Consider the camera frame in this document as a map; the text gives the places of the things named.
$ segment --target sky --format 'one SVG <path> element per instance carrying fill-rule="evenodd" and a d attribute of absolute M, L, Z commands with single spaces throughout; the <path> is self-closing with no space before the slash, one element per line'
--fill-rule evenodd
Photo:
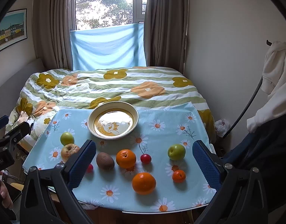
<path fill-rule="evenodd" d="M 6 16 L 0 23 L 0 30 L 8 29 L 10 24 L 22 24 L 24 23 L 24 13 L 17 13 Z"/>

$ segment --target red cherry tomato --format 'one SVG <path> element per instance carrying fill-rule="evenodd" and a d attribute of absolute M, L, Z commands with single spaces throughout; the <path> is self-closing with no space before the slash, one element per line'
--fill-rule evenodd
<path fill-rule="evenodd" d="M 143 154 L 143 155 L 141 155 L 140 160 L 142 163 L 148 164 L 151 162 L 151 156 L 148 154 Z"/>
<path fill-rule="evenodd" d="M 90 163 L 87 170 L 86 170 L 87 173 L 92 173 L 93 172 L 93 165 Z"/>

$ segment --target framed poster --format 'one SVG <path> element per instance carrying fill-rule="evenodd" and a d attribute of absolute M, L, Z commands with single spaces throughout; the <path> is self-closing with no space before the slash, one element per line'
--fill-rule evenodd
<path fill-rule="evenodd" d="M 0 22 L 0 51 L 27 38 L 27 9 L 8 12 Z"/>

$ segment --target light blue sheet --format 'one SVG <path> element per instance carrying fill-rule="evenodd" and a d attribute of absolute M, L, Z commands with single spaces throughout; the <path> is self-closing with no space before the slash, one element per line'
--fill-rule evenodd
<path fill-rule="evenodd" d="M 209 203 L 216 191 L 209 188 L 193 157 L 192 145 L 194 141 L 202 140 L 208 148 L 210 147 L 204 125 L 192 103 L 167 110 L 139 110 L 139 123 L 134 131 L 115 141 L 101 140 L 89 132 L 86 122 L 91 111 L 58 111 L 24 162 L 24 169 L 28 171 L 33 165 L 42 169 L 53 168 L 61 161 L 60 151 L 63 146 L 60 136 L 63 132 L 69 131 L 74 135 L 75 144 L 80 147 L 87 139 L 92 139 L 97 146 L 96 155 L 106 152 L 115 161 L 118 151 L 131 149 L 137 157 L 136 166 L 132 170 L 122 169 L 115 163 L 113 170 L 103 171 L 98 168 L 95 156 L 92 161 L 93 173 L 86 173 L 80 186 L 73 190 L 78 200 L 111 209 L 148 213 L 161 210 L 180 211 Z M 182 127 L 185 127 L 187 133 L 181 131 Z M 183 160 L 169 159 L 167 151 L 173 144 L 185 146 L 186 154 Z M 151 155 L 151 164 L 142 165 L 142 151 Z M 53 157 L 54 152 L 58 152 L 57 158 Z M 176 168 L 185 171 L 185 182 L 173 182 L 172 173 Z M 139 172 L 149 172 L 155 177 L 156 189 L 153 193 L 142 196 L 133 191 L 131 181 Z M 110 197 L 107 196 L 109 190 L 113 192 Z"/>
<path fill-rule="evenodd" d="M 127 24 L 70 32 L 73 70 L 146 66 L 144 24 Z"/>

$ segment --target green apple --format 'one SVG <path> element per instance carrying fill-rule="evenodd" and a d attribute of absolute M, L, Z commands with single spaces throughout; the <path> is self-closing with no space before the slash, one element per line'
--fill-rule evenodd
<path fill-rule="evenodd" d="M 66 146 L 68 144 L 75 143 L 75 138 L 70 132 L 64 132 L 60 137 L 60 141 L 63 146 Z"/>
<path fill-rule="evenodd" d="M 168 149 L 168 156 L 173 161 L 183 159 L 184 155 L 185 155 L 185 148 L 181 144 L 172 145 Z"/>

